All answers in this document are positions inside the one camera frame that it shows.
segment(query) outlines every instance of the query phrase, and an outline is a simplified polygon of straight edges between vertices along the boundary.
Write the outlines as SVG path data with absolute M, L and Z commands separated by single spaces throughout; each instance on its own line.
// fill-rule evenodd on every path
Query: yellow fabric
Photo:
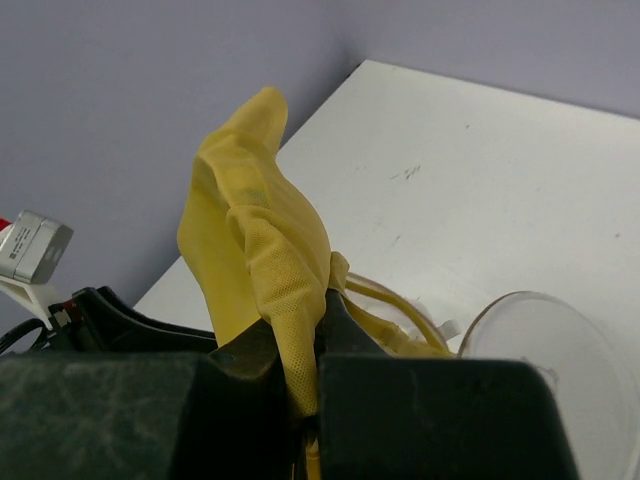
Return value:
M 410 340 L 344 295 L 347 261 L 331 253 L 317 212 L 275 163 L 286 121 L 285 99 L 265 88 L 204 140 L 178 246 L 203 291 L 219 344 L 264 318 L 273 327 L 296 413 L 309 416 L 317 412 L 314 331 L 329 286 L 343 293 L 351 315 L 388 351 L 443 351 Z

